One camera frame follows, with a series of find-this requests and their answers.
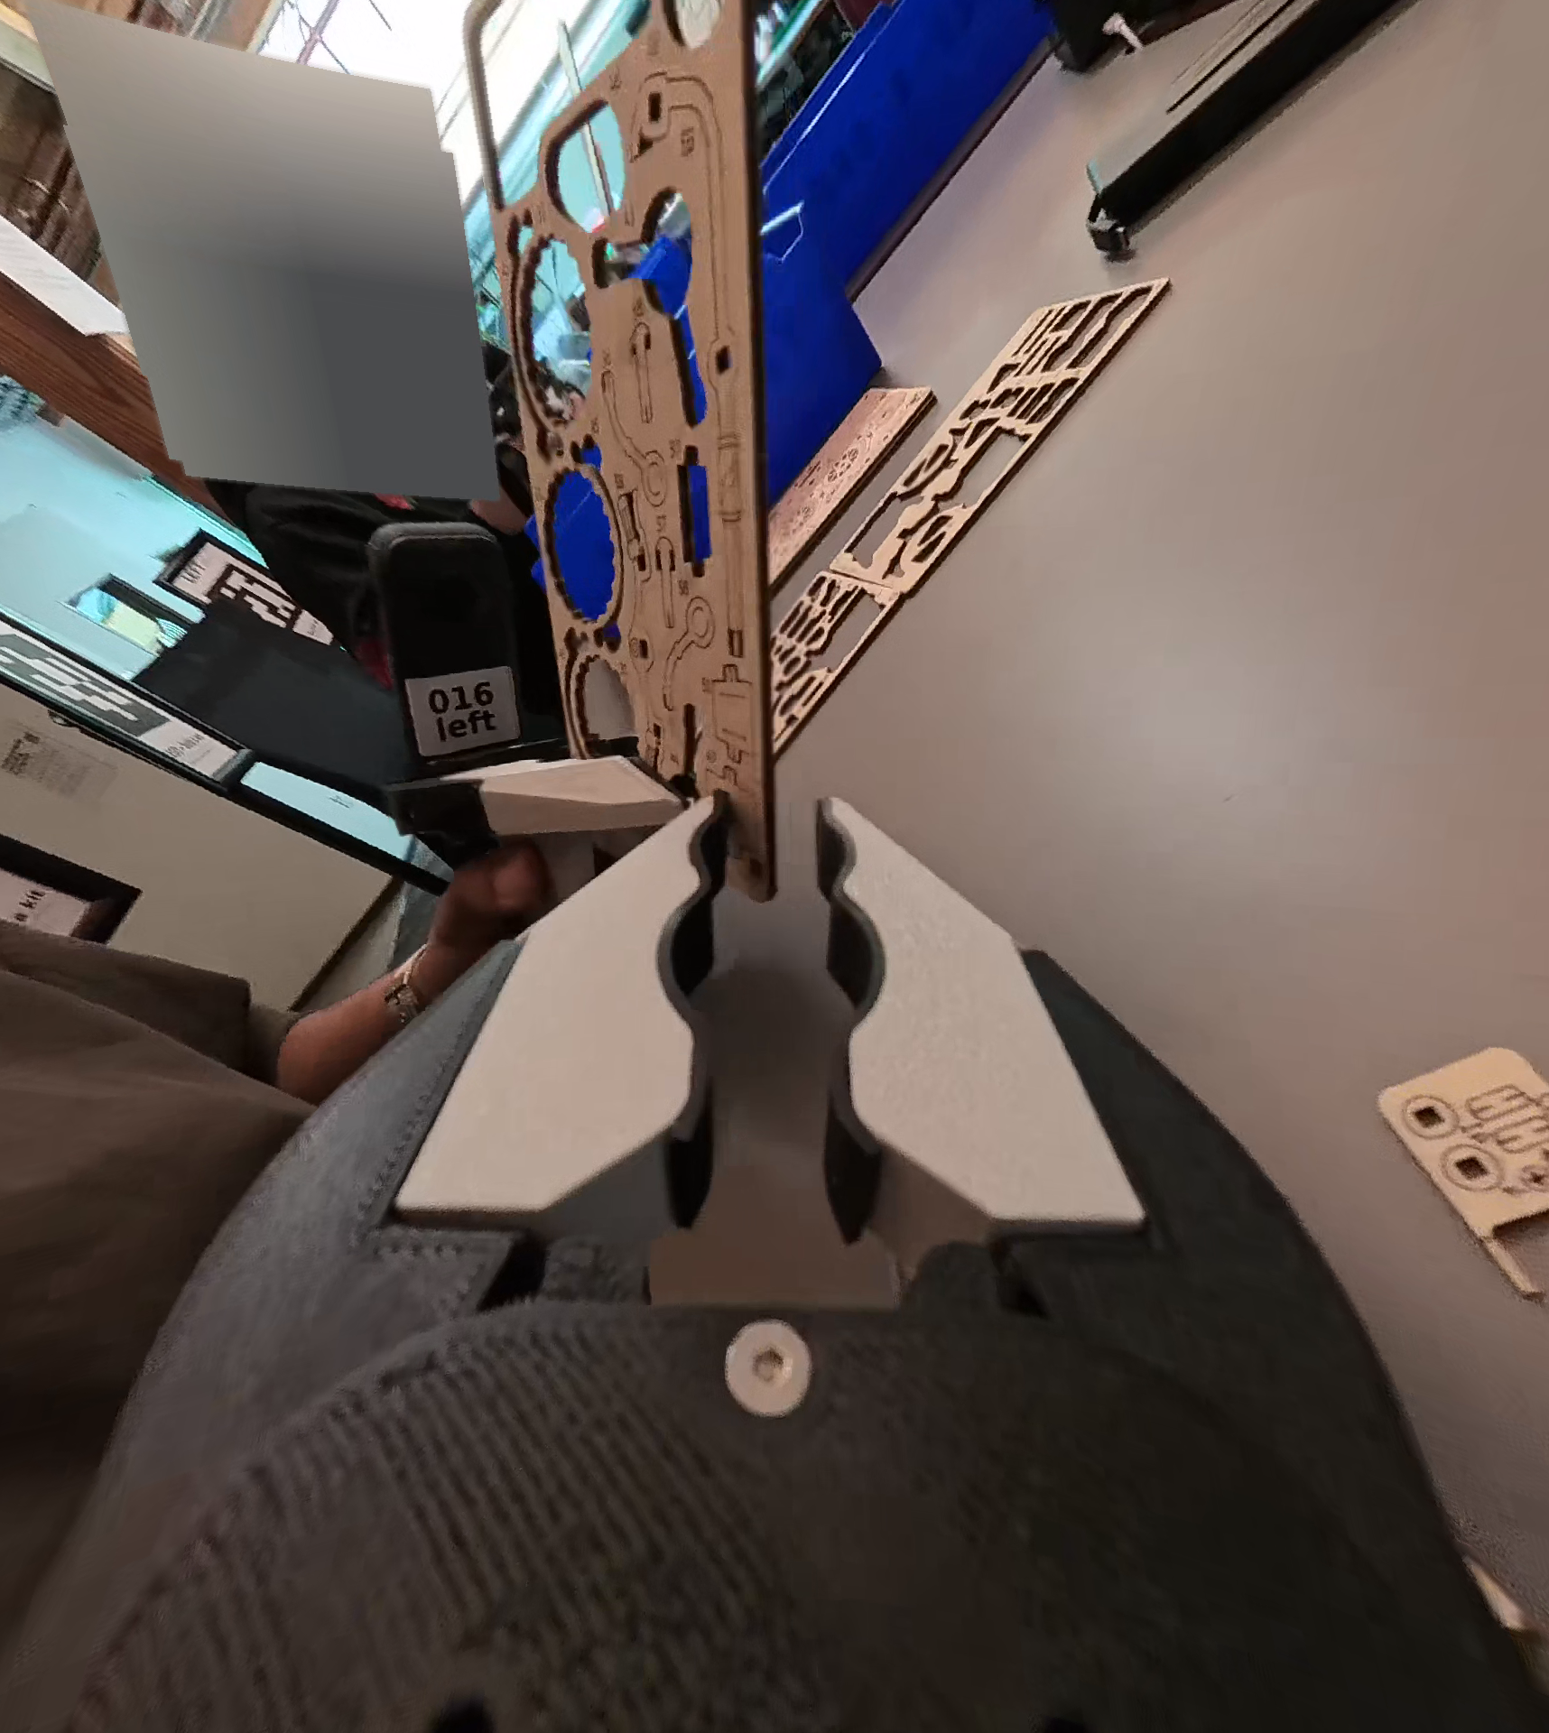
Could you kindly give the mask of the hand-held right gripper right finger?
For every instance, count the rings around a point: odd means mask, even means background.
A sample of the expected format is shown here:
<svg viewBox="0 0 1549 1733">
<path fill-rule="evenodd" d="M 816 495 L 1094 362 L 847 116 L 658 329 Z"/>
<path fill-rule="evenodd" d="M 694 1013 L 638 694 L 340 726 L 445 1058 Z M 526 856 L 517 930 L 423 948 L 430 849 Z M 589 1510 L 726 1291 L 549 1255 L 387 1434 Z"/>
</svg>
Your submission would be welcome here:
<svg viewBox="0 0 1549 1733">
<path fill-rule="evenodd" d="M 825 1188 L 901 1275 L 943 1246 L 1132 1237 L 1145 1203 L 1020 945 L 838 797 L 816 807 L 829 977 L 853 1019 Z"/>
</svg>

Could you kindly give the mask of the brown wooden parts board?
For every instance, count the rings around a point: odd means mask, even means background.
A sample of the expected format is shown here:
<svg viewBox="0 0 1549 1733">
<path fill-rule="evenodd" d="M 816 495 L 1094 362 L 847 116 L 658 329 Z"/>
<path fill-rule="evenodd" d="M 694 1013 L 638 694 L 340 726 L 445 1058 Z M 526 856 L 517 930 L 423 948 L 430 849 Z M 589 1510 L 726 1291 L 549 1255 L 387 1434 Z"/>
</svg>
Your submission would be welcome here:
<svg viewBox="0 0 1549 1733">
<path fill-rule="evenodd" d="M 768 589 L 779 591 L 937 403 L 928 387 L 872 387 L 775 502 Z"/>
</svg>

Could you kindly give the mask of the person's left hand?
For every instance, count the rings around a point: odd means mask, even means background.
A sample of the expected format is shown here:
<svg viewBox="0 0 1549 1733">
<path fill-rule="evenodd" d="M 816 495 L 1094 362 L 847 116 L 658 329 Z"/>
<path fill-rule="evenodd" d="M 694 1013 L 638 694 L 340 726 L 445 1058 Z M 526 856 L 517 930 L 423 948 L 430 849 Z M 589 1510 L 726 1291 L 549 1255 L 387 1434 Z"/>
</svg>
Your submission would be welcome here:
<svg viewBox="0 0 1549 1733">
<path fill-rule="evenodd" d="M 457 869 L 423 948 L 423 990 L 446 992 L 499 945 L 542 919 L 553 899 L 547 858 L 526 838 L 504 842 Z"/>
</svg>

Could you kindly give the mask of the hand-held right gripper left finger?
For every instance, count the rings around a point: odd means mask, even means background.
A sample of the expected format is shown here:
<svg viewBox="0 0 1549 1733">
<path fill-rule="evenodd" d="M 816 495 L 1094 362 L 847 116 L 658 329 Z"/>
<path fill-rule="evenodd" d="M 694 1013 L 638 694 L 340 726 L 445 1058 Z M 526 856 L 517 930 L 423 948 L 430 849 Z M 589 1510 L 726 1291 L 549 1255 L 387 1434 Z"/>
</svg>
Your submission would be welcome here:
<svg viewBox="0 0 1549 1733">
<path fill-rule="evenodd" d="M 710 795 L 520 941 L 396 1196 L 417 1228 L 647 1252 L 715 1176 L 695 993 L 715 964 L 730 820 Z"/>
</svg>

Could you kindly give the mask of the long black bar device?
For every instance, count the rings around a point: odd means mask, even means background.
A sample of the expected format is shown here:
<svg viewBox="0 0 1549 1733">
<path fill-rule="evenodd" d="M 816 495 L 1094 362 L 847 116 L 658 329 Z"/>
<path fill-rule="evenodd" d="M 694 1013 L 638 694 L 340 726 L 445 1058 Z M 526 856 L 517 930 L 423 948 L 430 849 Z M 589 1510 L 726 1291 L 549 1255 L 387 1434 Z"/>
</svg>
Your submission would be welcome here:
<svg viewBox="0 0 1549 1733">
<path fill-rule="evenodd" d="M 1271 114 L 1387 28 L 1403 2 L 1259 2 L 1248 6 L 1168 91 L 1085 167 L 1085 228 L 1107 262 L 1177 194 L 1264 127 Z"/>
</svg>

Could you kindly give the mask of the tiny wooden puzzle piece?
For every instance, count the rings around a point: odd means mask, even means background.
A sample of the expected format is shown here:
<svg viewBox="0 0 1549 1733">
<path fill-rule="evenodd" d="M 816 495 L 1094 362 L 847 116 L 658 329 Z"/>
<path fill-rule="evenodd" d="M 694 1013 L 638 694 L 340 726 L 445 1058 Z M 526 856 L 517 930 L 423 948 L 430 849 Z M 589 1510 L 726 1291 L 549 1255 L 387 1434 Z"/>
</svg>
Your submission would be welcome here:
<svg viewBox="0 0 1549 1733">
<path fill-rule="evenodd" d="M 1463 1564 L 1501 1631 L 1519 1645 L 1533 1643 L 1539 1636 L 1537 1627 L 1515 1596 L 1472 1555 L 1463 1555 Z"/>
</svg>

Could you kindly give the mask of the large blue plastic bin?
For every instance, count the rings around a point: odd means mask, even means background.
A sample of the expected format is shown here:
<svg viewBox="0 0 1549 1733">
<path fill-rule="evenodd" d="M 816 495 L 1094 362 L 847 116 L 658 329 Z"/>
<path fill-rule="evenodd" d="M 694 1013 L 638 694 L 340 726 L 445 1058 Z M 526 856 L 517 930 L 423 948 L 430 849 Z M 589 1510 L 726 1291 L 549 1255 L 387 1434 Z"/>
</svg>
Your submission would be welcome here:
<svg viewBox="0 0 1549 1733">
<path fill-rule="evenodd" d="M 609 109 L 591 116 L 560 152 L 560 190 L 578 208 L 578 219 L 598 232 L 605 214 L 616 210 L 627 185 L 623 140 Z M 769 578 L 786 571 L 779 549 L 788 537 L 798 557 L 800 501 L 813 468 L 831 457 L 831 441 L 847 425 L 854 432 L 860 403 L 876 392 L 881 356 L 851 297 L 829 264 L 824 242 L 811 233 L 806 206 L 793 204 L 773 214 L 762 230 L 762 313 L 764 313 L 764 408 L 768 499 L 771 508 Z M 690 369 L 697 408 L 704 385 L 692 338 L 690 318 L 681 302 L 690 284 L 690 219 L 677 195 L 667 197 L 656 214 L 656 239 L 636 242 L 621 259 L 620 275 L 645 280 L 656 302 L 668 300 L 677 315 L 672 327 Z M 542 387 L 555 403 L 573 408 L 591 385 L 591 318 L 584 275 L 562 246 L 547 248 L 531 293 L 533 354 Z M 584 618 L 602 621 L 612 596 L 612 542 L 605 506 L 587 482 L 564 481 L 556 502 L 556 553 L 569 562 L 573 598 Z"/>
</svg>

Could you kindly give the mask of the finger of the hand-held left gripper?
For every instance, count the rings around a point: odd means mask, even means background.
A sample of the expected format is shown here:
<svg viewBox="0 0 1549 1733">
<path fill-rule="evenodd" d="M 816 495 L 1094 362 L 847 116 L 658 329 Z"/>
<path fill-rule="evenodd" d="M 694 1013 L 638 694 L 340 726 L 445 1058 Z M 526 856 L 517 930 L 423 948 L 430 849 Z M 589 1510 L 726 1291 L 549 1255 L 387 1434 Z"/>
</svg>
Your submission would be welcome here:
<svg viewBox="0 0 1549 1733">
<path fill-rule="evenodd" d="M 659 831 L 685 798 L 640 760 L 602 755 L 519 760 L 481 771 L 482 816 L 504 838 Z"/>
</svg>

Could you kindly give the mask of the person's brown clothing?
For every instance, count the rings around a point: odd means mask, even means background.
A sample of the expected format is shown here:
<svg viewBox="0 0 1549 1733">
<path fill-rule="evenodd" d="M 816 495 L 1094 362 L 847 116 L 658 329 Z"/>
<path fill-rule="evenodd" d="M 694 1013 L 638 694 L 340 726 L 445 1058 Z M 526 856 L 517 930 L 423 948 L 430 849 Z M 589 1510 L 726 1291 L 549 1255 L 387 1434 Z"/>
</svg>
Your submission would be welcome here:
<svg viewBox="0 0 1549 1733">
<path fill-rule="evenodd" d="M 201 1253 L 309 1116 L 293 1015 L 0 921 L 0 1649 Z"/>
</svg>

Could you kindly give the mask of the grey desk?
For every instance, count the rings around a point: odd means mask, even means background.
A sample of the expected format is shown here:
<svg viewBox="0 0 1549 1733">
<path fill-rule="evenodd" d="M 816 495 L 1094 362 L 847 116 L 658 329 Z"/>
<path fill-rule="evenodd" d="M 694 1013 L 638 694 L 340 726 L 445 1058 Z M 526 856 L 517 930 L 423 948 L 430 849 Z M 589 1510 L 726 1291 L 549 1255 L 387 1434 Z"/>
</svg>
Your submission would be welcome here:
<svg viewBox="0 0 1549 1733">
<path fill-rule="evenodd" d="M 1035 311 L 1170 291 L 779 771 L 780 896 L 717 905 L 723 1100 L 658 1302 L 869 1306 L 818 1170 L 849 1006 L 838 797 L 1040 948 L 1261 1161 L 1549 1678 L 1549 1219 L 1521 1297 L 1383 1089 L 1549 1080 L 1549 4 L 1405 4 L 1111 266 L 1085 167 L 1206 17 L 1046 62 L 856 300 L 945 416 Z"/>
</svg>

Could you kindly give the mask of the person's left forearm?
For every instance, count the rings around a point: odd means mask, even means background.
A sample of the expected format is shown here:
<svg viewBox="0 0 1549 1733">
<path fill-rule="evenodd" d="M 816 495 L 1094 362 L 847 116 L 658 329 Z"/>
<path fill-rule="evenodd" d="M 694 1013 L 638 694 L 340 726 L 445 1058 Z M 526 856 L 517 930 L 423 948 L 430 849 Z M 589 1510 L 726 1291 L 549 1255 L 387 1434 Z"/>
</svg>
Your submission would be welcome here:
<svg viewBox="0 0 1549 1733">
<path fill-rule="evenodd" d="M 410 1029 L 423 1013 L 405 1029 L 396 1029 L 381 1002 L 380 977 L 334 1006 L 311 1011 L 296 1019 L 275 1057 L 271 1082 L 284 1094 L 316 1107 L 327 1102 L 342 1085 L 360 1073 L 390 1042 Z M 417 986 L 430 1011 L 450 990 L 432 993 Z"/>
</svg>

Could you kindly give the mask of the small wooden parts card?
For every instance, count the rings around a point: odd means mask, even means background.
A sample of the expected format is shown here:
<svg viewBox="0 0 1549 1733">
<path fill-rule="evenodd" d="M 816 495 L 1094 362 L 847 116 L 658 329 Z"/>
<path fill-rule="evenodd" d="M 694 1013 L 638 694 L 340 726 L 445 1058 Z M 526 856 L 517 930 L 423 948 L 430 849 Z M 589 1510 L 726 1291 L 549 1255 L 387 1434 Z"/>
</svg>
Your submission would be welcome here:
<svg viewBox="0 0 1549 1733">
<path fill-rule="evenodd" d="M 1549 1082 L 1519 1051 L 1490 1048 L 1376 1098 L 1392 1136 L 1526 1300 L 1544 1291 L 1502 1242 L 1549 1217 Z"/>
</svg>

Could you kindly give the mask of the large wooden parts sheet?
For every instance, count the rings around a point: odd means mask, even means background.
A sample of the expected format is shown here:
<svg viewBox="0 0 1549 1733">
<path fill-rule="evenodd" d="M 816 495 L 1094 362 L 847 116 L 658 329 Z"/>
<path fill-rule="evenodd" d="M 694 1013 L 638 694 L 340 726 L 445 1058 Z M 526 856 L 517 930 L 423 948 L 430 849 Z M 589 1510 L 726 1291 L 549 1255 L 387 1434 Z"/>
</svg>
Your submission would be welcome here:
<svg viewBox="0 0 1549 1733">
<path fill-rule="evenodd" d="M 748 8 L 654 4 L 504 192 L 463 26 L 569 746 L 609 670 L 656 780 L 717 797 L 726 881 L 777 890 L 764 246 Z"/>
</svg>

